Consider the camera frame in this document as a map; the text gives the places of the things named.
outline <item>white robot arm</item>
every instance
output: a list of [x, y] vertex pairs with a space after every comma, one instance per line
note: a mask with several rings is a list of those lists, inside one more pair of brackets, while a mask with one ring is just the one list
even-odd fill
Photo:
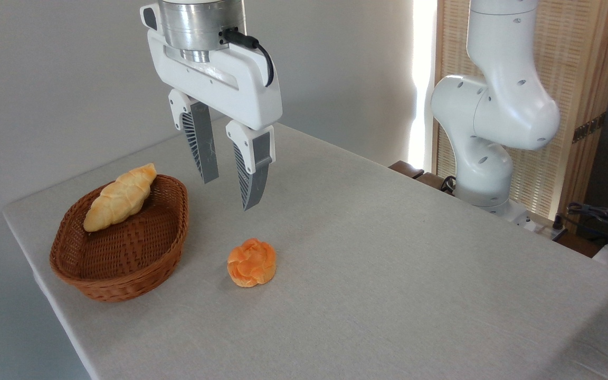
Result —
[[273, 126], [282, 116], [278, 75], [259, 41], [245, 36], [243, 0], [158, 0], [140, 8], [154, 67], [168, 96], [175, 127], [187, 136], [205, 183], [217, 178], [210, 108], [233, 120], [243, 209], [257, 204], [269, 163]]
[[449, 75], [433, 91], [433, 115], [457, 164], [454, 195], [526, 226], [525, 207], [509, 199], [513, 162], [501, 145], [541, 149], [559, 128], [559, 109], [534, 66], [538, 0], [471, 0], [468, 56], [484, 79]]

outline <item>bread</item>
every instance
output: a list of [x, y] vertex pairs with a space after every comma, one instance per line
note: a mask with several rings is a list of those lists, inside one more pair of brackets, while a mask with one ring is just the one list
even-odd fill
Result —
[[149, 196], [150, 185], [156, 178], [154, 164], [147, 164], [120, 175], [102, 189], [91, 204], [84, 219], [84, 230], [100, 231], [137, 214]]
[[229, 253], [226, 267], [237, 286], [268, 283], [276, 273], [276, 251], [265, 241], [248, 239]]

